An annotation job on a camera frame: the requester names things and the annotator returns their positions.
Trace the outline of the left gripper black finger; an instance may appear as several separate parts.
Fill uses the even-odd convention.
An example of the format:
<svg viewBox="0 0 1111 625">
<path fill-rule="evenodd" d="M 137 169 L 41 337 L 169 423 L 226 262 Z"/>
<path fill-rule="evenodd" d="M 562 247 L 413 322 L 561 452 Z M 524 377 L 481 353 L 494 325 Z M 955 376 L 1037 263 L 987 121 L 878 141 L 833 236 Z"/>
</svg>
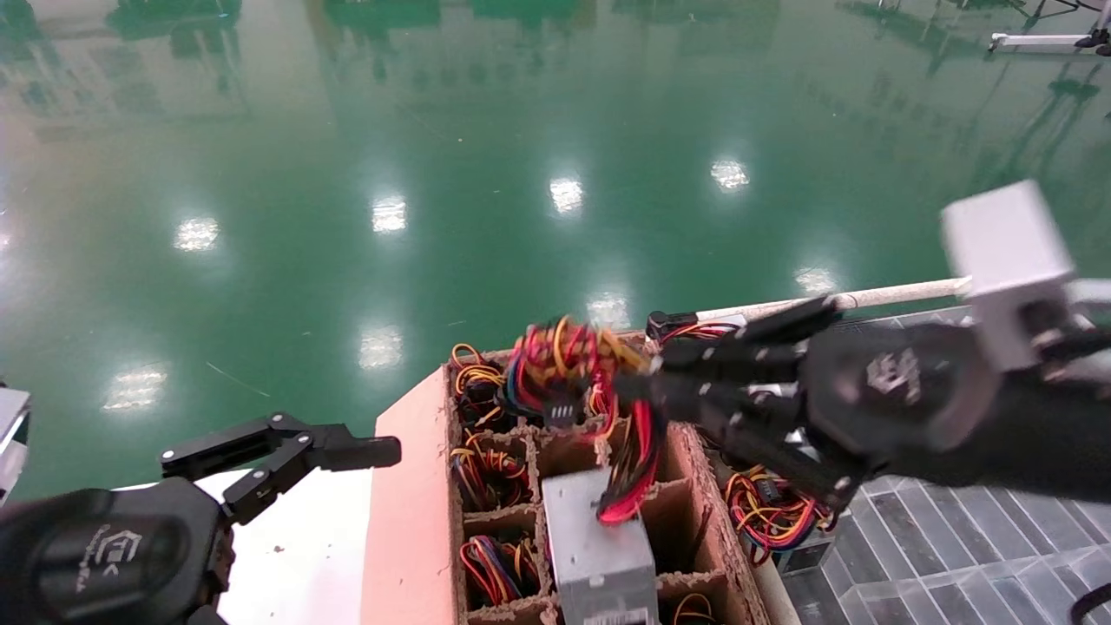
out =
<svg viewBox="0 0 1111 625">
<path fill-rule="evenodd" d="M 306 424 L 291 415 L 271 415 L 167 448 L 161 474 L 206 478 L 258 462 L 266 476 L 304 476 L 311 470 L 392 467 L 401 458 L 397 437 L 357 437 L 346 424 Z"/>
<path fill-rule="evenodd" d="M 400 438 L 291 438 L 266 462 L 226 488 L 230 523 L 250 523 L 316 470 L 346 472 L 392 467 Z"/>
</svg>

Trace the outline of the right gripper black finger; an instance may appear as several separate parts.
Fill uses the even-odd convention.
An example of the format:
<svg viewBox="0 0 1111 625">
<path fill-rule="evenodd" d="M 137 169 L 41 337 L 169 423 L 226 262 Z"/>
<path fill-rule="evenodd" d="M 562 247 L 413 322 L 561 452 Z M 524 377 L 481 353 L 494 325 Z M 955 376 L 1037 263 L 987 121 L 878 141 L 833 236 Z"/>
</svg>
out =
<svg viewBox="0 0 1111 625">
<path fill-rule="evenodd" d="M 722 381 L 619 381 L 615 391 L 645 401 L 655 420 L 693 424 L 723 456 L 772 470 L 832 513 L 848 508 L 864 482 L 865 464 L 849 452 L 828 447 L 812 457 L 788 442 L 808 427 L 800 399 Z"/>
<path fill-rule="evenodd" d="M 743 325 L 699 323 L 677 327 L 655 347 L 647 365 L 647 380 L 799 386 L 808 344 L 840 320 L 835 298 L 821 296 Z"/>
</svg>

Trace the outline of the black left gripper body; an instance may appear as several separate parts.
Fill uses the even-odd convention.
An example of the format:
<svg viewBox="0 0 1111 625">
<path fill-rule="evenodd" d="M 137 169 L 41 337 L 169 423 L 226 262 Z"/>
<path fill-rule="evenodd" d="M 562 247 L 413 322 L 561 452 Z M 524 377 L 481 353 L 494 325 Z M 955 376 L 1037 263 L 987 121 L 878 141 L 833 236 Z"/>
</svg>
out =
<svg viewBox="0 0 1111 625">
<path fill-rule="evenodd" d="M 184 478 L 8 503 L 4 624 L 220 624 L 236 554 L 216 498 Z"/>
</svg>

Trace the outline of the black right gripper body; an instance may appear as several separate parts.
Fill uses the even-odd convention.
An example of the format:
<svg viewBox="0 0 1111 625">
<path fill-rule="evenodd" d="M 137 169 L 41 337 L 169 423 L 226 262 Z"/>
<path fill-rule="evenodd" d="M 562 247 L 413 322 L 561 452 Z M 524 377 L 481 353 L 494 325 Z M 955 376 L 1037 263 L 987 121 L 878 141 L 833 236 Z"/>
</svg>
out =
<svg viewBox="0 0 1111 625">
<path fill-rule="evenodd" d="M 997 389 L 999 372 L 968 327 L 825 331 L 803 357 L 809 426 L 868 468 L 954 451 Z"/>
</svg>

